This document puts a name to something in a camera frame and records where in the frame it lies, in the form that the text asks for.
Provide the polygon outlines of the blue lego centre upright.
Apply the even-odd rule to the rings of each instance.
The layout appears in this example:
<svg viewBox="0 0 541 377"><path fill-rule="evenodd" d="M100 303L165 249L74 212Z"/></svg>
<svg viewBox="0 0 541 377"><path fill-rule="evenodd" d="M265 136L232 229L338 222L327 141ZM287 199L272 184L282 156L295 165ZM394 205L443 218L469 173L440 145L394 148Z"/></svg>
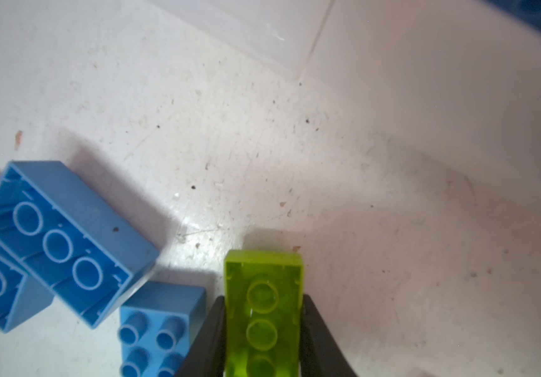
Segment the blue lego centre upright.
<svg viewBox="0 0 541 377"><path fill-rule="evenodd" d="M204 287L145 283L120 308L121 376L175 375L206 317Z"/></svg>

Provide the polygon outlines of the small green lego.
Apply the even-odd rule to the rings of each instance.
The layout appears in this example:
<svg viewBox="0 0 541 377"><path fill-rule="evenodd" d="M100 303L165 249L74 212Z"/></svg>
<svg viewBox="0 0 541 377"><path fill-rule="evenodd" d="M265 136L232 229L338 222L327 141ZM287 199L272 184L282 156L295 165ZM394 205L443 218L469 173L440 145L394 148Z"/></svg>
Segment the small green lego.
<svg viewBox="0 0 541 377"><path fill-rule="evenodd" d="M298 376L299 254L231 250L224 259L226 376Z"/></svg>

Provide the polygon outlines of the white three-compartment tray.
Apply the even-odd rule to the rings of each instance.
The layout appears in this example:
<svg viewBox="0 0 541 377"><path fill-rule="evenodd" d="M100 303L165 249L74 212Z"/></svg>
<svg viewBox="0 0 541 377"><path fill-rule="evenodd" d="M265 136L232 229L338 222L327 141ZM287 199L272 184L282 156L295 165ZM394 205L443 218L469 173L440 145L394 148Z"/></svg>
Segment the white three-compartment tray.
<svg viewBox="0 0 541 377"><path fill-rule="evenodd" d="M541 2L160 6L487 185L541 204Z"/></svg>

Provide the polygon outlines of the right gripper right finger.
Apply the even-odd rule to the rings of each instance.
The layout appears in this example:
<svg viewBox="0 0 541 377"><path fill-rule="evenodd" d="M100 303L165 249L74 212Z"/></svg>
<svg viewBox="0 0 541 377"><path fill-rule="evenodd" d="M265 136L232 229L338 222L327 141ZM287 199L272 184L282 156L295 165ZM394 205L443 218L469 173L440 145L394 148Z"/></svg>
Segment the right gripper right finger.
<svg viewBox="0 0 541 377"><path fill-rule="evenodd" d="M357 377L309 295L303 296L300 330L301 376Z"/></svg>

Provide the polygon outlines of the blue lego left pile top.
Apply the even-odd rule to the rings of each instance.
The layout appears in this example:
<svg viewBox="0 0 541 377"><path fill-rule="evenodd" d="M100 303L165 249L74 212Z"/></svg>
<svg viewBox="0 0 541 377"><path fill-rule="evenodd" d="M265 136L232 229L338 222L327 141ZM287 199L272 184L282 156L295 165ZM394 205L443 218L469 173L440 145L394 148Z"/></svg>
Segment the blue lego left pile top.
<svg viewBox="0 0 541 377"><path fill-rule="evenodd" d="M4 168L0 247L90 328L160 255L60 161L11 161Z"/></svg>

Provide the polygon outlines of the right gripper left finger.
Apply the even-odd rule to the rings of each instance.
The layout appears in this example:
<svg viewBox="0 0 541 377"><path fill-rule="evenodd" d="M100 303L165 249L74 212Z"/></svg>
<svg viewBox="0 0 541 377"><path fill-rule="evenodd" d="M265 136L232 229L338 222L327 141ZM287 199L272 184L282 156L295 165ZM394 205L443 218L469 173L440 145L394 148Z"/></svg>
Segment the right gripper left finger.
<svg viewBox="0 0 541 377"><path fill-rule="evenodd" d="M219 296L176 376L223 377L226 365L226 304Z"/></svg>

